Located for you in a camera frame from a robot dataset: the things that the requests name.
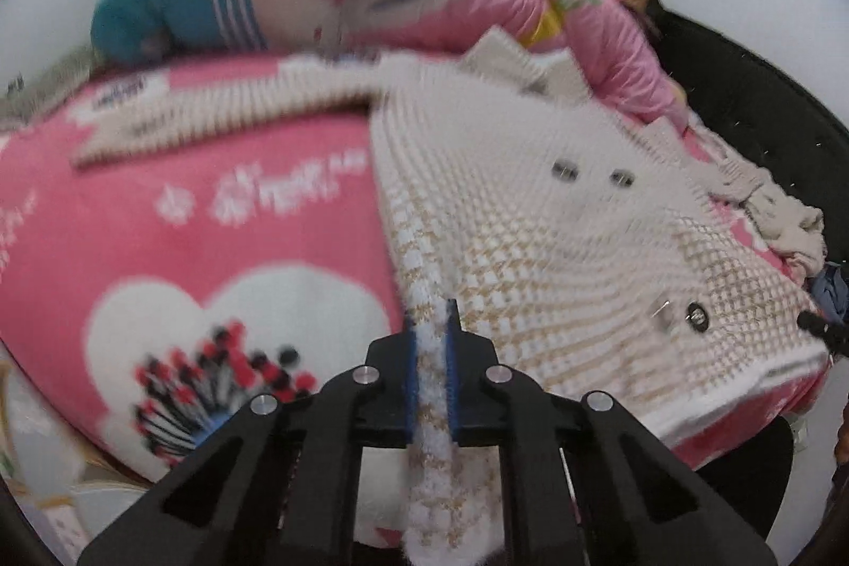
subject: white knit sweater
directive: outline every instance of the white knit sweater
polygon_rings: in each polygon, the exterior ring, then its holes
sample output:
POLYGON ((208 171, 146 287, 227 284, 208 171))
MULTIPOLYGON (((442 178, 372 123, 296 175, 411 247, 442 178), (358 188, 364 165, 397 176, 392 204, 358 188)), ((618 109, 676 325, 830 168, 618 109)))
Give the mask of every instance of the white knit sweater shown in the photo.
POLYGON ((299 67, 139 102, 103 122, 81 160, 351 99, 372 103, 386 236, 417 324, 404 542, 417 566, 475 563, 503 541, 497 454, 460 450, 448 432, 447 299, 503 363, 559 395, 609 391, 670 445, 825 362, 795 325, 808 295, 715 223, 705 187, 651 135, 591 100, 517 94, 412 56, 299 67), (614 184, 623 173, 630 187, 614 184), (666 300, 671 324, 652 316, 666 300), (705 333, 685 319, 693 302, 705 333))

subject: pink blanket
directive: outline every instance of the pink blanket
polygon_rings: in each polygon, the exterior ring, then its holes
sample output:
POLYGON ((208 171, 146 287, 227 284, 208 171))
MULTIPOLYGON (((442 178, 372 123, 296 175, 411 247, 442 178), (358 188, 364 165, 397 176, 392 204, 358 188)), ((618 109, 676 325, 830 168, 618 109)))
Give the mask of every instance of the pink blanket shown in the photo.
POLYGON ((685 129, 685 106, 613 0, 100 0, 92 42, 119 63, 158 59, 172 45, 462 53, 493 26, 532 51, 569 47, 604 104, 685 129))
MULTIPOLYGON (((261 79, 279 60, 191 60, 92 86, 0 155, 3 343, 65 419, 150 480, 249 396, 314 391, 401 324, 361 116, 281 122, 83 173, 70 165, 126 98, 261 79)), ((744 217, 726 214, 737 239, 782 268, 744 217)), ((695 466, 737 446, 816 379, 717 411, 678 453, 695 466)), ((402 493, 395 480, 378 477, 361 500, 385 516, 386 496, 402 493)), ((400 525, 358 515, 361 542, 396 539, 400 525)))

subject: person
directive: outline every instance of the person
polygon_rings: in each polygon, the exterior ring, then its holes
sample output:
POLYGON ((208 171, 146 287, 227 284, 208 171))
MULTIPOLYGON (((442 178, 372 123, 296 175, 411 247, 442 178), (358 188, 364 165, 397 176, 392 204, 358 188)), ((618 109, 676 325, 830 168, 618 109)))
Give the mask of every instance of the person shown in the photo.
MULTIPOLYGON (((616 0, 620 5, 631 13, 631 17, 637 22, 643 31, 648 43, 656 50, 658 43, 663 39, 666 14, 661 0, 616 0)), ((687 93, 678 81, 666 76, 669 86, 675 97, 683 104, 687 103, 687 93)))

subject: checkered knit pattern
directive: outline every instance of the checkered knit pattern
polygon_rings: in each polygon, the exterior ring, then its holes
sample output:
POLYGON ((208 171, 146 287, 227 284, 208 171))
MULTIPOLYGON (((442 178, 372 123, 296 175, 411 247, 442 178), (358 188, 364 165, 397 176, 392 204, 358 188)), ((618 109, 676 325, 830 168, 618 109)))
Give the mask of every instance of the checkered knit pattern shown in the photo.
POLYGON ((825 362, 821 342, 795 325, 813 307, 808 295, 716 223, 687 169, 606 109, 517 94, 410 56, 293 74, 138 105, 108 132, 132 135, 141 111, 147 121, 157 109, 172 114, 174 99, 195 107, 168 120, 162 146, 201 132, 186 114, 200 118, 202 103, 223 119, 203 132, 220 132, 251 112, 343 105, 345 81, 351 99, 371 99, 381 213, 417 325, 404 538, 416 566, 476 563, 504 539, 497 454, 458 449, 447 426, 447 299, 503 363, 558 395, 609 391, 668 443, 825 362), (631 186, 616 184, 623 171, 631 186), (671 327, 653 316, 659 300, 670 302, 671 327), (693 302, 710 317, 705 333, 685 319, 693 302))
POLYGON ((691 158, 675 128, 665 118, 644 127, 625 119, 620 119, 620 123, 640 146, 683 169, 714 199, 742 203, 770 249, 787 262, 798 286, 805 278, 822 271, 827 253, 822 236, 825 228, 822 212, 785 193, 773 182, 767 169, 743 159, 698 118, 694 118, 690 128, 712 156, 712 162, 691 158))

